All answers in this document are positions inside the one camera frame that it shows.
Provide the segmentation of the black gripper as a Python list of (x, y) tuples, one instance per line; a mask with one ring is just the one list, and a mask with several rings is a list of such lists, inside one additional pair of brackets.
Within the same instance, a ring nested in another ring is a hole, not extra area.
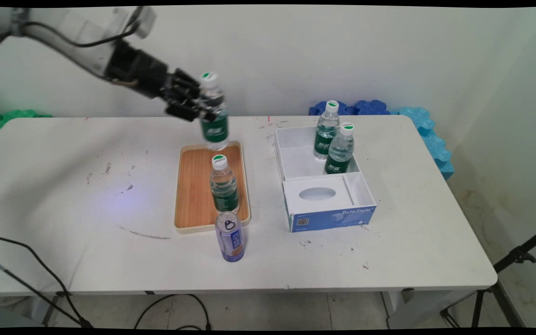
[[(106, 66), (106, 78), (111, 83), (128, 87), (148, 98), (161, 98), (167, 106), (165, 113), (189, 122), (196, 119), (213, 122), (216, 112), (200, 98), (201, 85), (190, 74), (169, 66), (142, 49), (136, 49), (120, 40), (114, 44), (111, 59)], [(173, 98), (168, 87), (187, 98)]]

